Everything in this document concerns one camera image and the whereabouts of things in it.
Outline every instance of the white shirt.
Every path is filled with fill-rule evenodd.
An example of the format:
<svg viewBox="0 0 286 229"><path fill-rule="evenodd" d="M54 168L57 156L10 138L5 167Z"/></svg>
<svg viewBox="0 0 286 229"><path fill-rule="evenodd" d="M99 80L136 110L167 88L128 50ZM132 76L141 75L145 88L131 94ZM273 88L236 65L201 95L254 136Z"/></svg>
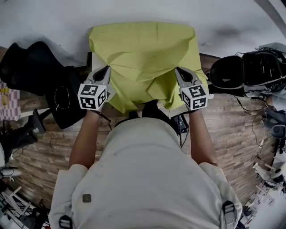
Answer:
<svg viewBox="0 0 286 229"><path fill-rule="evenodd" d="M91 195L90 203L83 202L84 194ZM167 123L139 118L110 132L89 170L73 165L59 171L49 220L52 229L63 215L76 229L217 229L225 200L241 214L219 167L199 166L185 155Z"/></svg>

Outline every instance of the wooden floor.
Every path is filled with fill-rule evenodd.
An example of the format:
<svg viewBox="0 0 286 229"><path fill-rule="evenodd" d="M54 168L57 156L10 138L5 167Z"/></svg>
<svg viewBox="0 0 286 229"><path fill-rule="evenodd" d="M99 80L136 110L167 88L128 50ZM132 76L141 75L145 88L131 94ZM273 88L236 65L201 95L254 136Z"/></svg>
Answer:
<svg viewBox="0 0 286 229"><path fill-rule="evenodd" d="M215 59L201 56L201 61L203 69L206 70L210 68ZM249 110L263 107L261 101L242 98L241 102ZM182 107L171 112L162 110L172 117L183 112L185 108ZM110 106L106 106L103 113L111 119L112 127L125 118ZM219 166L244 204L256 190L255 185L260 183L251 161L252 156L260 151L252 132L254 116L246 114L233 96L225 94L214 95L214 99L209 100L208 107L203 110L203 115L214 142ZM259 143L264 136L264 128L260 125L260 120L261 117L257 116L253 124L253 130ZM15 159L9 164L18 167L23 175L16 178L16 183L11 185L15 187L21 185L23 187L21 194L26 199L34 204L38 204L40 199L44 199L46 206L50 206L57 172L60 169L67 169L69 155L81 123L82 121L79 121L72 127L61 130L53 118L49 117L44 121L46 133L38 136L38 143L15 153ZM106 121L101 120L97 139L98 157L103 150L108 133L109 127ZM268 163L272 161L274 142L275 140L266 130L263 149L260 153L260 158L263 161L258 161L259 164L263 165L264 161ZM189 146L188 136L183 147L187 154L190 152Z"/></svg>

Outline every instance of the checkered cloth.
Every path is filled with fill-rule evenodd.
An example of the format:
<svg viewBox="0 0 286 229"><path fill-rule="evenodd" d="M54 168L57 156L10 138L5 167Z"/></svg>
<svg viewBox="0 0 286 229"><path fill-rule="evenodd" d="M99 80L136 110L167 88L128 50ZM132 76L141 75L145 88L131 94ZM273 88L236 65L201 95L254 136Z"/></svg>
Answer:
<svg viewBox="0 0 286 229"><path fill-rule="evenodd" d="M0 120L15 120L17 121L21 115L21 107L20 107L20 91L7 89L6 83L0 80ZM6 95L8 97L7 105L2 104L3 96Z"/></svg>

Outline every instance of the small patch on shirt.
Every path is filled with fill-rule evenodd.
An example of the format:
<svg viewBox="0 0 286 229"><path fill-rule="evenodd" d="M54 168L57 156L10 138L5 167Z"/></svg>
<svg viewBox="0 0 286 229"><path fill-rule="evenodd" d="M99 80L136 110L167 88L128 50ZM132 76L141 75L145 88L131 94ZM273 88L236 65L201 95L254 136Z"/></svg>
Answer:
<svg viewBox="0 0 286 229"><path fill-rule="evenodd" d="M91 202L91 195L90 194L83 194L82 195L82 202L90 203Z"/></svg>

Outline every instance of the green fabric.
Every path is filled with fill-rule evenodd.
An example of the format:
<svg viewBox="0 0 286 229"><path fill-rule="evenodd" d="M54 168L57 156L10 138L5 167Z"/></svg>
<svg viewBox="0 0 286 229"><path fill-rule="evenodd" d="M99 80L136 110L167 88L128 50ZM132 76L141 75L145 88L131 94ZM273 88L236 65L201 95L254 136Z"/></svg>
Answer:
<svg viewBox="0 0 286 229"><path fill-rule="evenodd" d="M110 82L117 94L109 103L122 113L153 99L159 99L166 109L182 106L177 66L197 73L207 88L190 26L158 22L102 25L92 29L89 44L112 68Z"/></svg>

